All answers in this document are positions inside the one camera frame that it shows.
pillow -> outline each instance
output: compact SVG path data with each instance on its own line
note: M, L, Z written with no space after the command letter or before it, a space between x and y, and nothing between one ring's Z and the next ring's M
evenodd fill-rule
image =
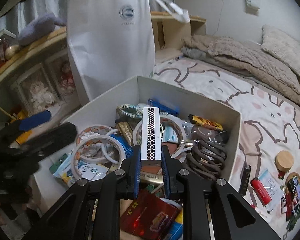
M261 48L285 63L294 73L300 76L299 43L283 31L270 25L263 25L262 30Z

bedsheet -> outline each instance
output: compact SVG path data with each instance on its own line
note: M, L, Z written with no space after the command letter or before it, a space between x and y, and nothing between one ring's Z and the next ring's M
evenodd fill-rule
M300 109L288 99L284 100L273 91L226 73L206 62L189 58L172 59L154 68L154 79L200 93L224 103L242 114L242 130L234 172L229 183L239 189L243 166L252 166L250 179L264 170L272 174L278 183L278 171L274 159L278 152L287 150L294 156L290 172L300 174ZM254 190L248 187L244 197L266 212ZM300 218L294 229L286 229L285 214L280 204L271 212L270 226L283 240L292 239L300 229Z

white bag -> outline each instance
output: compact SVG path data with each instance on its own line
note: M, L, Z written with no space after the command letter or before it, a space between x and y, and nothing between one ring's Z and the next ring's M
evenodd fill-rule
M188 11L156 1L177 20L190 21ZM149 0L69 0L67 44L82 105L130 77L151 77L155 52Z

brown cord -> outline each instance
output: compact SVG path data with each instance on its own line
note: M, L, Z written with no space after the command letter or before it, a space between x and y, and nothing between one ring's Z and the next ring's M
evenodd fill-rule
M182 165L187 169L190 168L204 179L216 181L225 166L226 157L227 151L224 147L202 138L197 145L192 147L191 154L186 155Z

purple plush toy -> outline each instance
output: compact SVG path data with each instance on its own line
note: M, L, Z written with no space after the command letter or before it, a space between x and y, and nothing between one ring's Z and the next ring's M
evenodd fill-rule
M27 46L53 32L56 25L65 26L66 23L53 13L46 13L40 18L34 19L19 33L18 42L21 46Z

